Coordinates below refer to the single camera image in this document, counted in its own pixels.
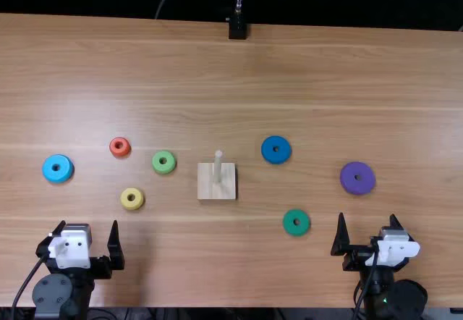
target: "wooden peg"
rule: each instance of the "wooden peg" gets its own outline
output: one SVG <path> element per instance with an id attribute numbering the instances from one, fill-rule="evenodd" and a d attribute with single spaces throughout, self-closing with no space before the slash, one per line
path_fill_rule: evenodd
<path id="1" fill-rule="evenodd" d="M 213 163 L 197 164 L 197 199 L 237 199 L 235 163 L 222 163 L 217 150 Z"/>

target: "wooden block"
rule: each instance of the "wooden block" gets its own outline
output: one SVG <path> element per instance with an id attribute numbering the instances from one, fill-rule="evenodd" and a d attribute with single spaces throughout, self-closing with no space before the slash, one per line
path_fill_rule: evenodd
<path id="1" fill-rule="evenodd" d="M 197 199 L 237 199 L 235 164 L 221 164 L 220 182 L 213 175 L 214 163 L 197 164 Z"/>

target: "dark green ring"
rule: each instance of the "dark green ring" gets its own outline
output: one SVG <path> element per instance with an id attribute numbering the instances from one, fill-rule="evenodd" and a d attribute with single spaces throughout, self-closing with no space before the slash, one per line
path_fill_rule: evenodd
<path id="1" fill-rule="evenodd" d="M 283 217 L 283 228 L 288 234 L 299 237 L 310 229 L 310 218 L 305 211 L 292 209 Z"/>

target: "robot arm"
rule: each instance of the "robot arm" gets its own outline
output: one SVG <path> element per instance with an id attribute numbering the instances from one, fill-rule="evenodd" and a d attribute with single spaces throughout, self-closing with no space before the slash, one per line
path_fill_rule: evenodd
<path id="1" fill-rule="evenodd" d="M 111 279 L 113 270 L 124 269 L 117 221 L 108 239 L 108 256 L 90 257 L 92 235 L 88 224 L 62 221 L 37 247 L 50 274 L 34 287 L 35 318 L 86 319 L 96 279 Z"/>

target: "wooden table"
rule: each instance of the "wooden table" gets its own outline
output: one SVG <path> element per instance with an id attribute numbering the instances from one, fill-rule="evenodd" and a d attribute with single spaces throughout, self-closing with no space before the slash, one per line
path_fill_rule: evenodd
<path id="1" fill-rule="evenodd" d="M 119 221 L 126 269 L 98 281 L 94 306 L 350 307 L 357 273 L 331 257 L 338 213 L 353 243 L 395 213 L 422 250 L 396 276 L 429 306 L 462 306 L 463 34 L 255 25 L 229 41 L 226 24 L 0 16 L 0 304 L 11 304 L 62 219 L 87 222 L 94 256 Z M 260 144 L 287 137 L 289 162 Z M 115 159 L 109 141 L 129 138 Z M 222 149 L 239 172 L 239 200 L 196 199 L 196 168 Z M 152 155 L 175 153 L 156 174 Z M 74 177 L 51 185 L 47 156 Z M 348 161 L 374 168 L 377 187 L 339 184 Z M 146 204 L 125 211 L 127 187 Z M 288 209 L 313 227 L 288 236 Z M 20 302 L 32 304 L 33 285 Z"/>

